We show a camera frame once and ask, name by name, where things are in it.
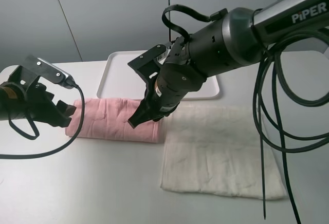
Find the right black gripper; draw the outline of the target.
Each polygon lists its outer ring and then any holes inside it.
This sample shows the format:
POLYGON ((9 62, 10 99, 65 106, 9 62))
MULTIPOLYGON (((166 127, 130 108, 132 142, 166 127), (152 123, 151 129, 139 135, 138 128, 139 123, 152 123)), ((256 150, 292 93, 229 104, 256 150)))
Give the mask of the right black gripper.
POLYGON ((153 120, 158 122, 176 110, 178 104, 188 93, 186 90, 173 90, 166 81, 157 80, 158 75, 152 77, 149 89, 146 89, 142 100, 133 115, 128 119, 131 127, 153 120))

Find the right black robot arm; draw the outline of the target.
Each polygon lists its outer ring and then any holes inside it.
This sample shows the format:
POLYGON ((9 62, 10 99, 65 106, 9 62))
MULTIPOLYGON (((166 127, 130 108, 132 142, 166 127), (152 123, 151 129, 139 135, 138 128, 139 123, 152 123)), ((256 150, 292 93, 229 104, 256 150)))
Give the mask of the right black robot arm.
POLYGON ((129 62, 145 82, 144 98, 128 123, 131 127, 169 116, 189 92, 200 90, 209 77, 258 63, 269 45, 315 37, 328 26, 328 0, 278 0, 251 10, 220 10, 202 15, 183 5, 180 11, 206 23, 190 34, 165 15, 163 23, 179 37, 158 44, 129 62))

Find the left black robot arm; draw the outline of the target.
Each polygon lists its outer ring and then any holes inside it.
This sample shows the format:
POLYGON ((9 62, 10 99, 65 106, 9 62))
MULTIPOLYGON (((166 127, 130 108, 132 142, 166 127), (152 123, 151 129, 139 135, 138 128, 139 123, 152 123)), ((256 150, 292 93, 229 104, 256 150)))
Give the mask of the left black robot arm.
POLYGON ((27 89, 14 82, 1 84, 1 120, 25 119, 28 114, 33 121, 53 127, 68 127, 76 107, 59 100, 53 103, 54 94, 44 84, 36 83, 27 89))

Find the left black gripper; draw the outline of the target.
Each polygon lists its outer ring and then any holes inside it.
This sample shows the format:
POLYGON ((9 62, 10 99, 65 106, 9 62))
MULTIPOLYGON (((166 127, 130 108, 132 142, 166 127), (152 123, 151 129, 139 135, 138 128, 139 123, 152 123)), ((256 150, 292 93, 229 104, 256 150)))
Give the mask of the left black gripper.
POLYGON ((68 127, 76 107, 59 100, 53 103, 54 94, 39 82, 15 83, 15 119, 31 118, 32 121, 47 123, 53 127, 68 127))

